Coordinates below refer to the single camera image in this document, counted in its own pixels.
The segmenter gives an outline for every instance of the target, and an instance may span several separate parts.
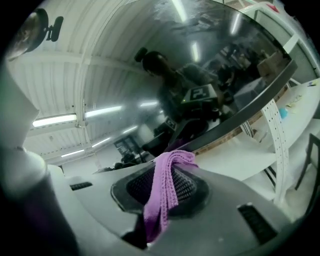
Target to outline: ceiling light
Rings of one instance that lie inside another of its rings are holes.
[[[192,58],[195,62],[198,62],[200,60],[200,53],[199,53],[199,47],[197,42],[194,42],[191,45],[191,51],[192,51]]]
[[[150,101],[150,102],[145,102],[145,103],[142,103],[140,105],[140,107],[149,107],[149,106],[155,106],[158,104],[158,101]]]
[[[97,115],[102,115],[102,114],[106,114],[106,113],[111,113],[111,112],[115,112],[115,111],[120,111],[122,108],[122,106],[113,106],[113,107],[108,107],[108,108],[103,108],[103,109],[98,109],[98,110],[93,110],[90,112],[87,112],[84,114],[84,116],[86,118],[90,118],[90,117],[94,117]]]
[[[64,157],[71,156],[73,154],[77,154],[77,153],[80,153],[80,152],[83,152],[83,151],[85,151],[85,150],[81,149],[81,150],[78,150],[78,151],[75,151],[75,152],[71,152],[71,153],[68,153],[68,154],[63,154],[61,157],[64,158]]]
[[[134,127],[131,127],[131,128],[129,128],[128,130],[125,130],[122,134],[126,134],[126,133],[128,133],[128,132],[131,132],[131,131],[133,131],[134,129],[136,129],[138,127],[138,125],[136,125],[136,126],[134,126]]]
[[[233,18],[233,23],[231,25],[231,35],[234,35],[239,30],[239,27],[240,27],[240,16],[241,16],[241,13],[238,12]]]
[[[187,20],[187,14],[181,0],[172,0],[172,3],[179,14],[181,21],[185,22]]]
[[[68,121],[74,121],[77,120],[76,114],[67,114],[67,115],[61,115],[61,116],[55,116],[55,117],[49,117],[45,119],[39,119],[32,123],[34,127],[40,127],[40,126],[47,126],[57,123],[63,123]]]
[[[110,140],[110,139],[111,139],[111,137],[106,138],[106,139],[104,139],[104,140],[102,140],[102,141],[98,142],[97,144],[92,145],[92,147],[98,146],[99,144],[104,143],[104,142],[106,142],[107,140]]]

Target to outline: purple cloth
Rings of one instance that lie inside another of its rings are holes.
[[[152,242],[168,226],[168,210],[178,205],[177,193],[171,173],[173,164],[196,166],[195,155],[174,150],[159,155],[155,160],[152,189],[143,209],[147,242]]]

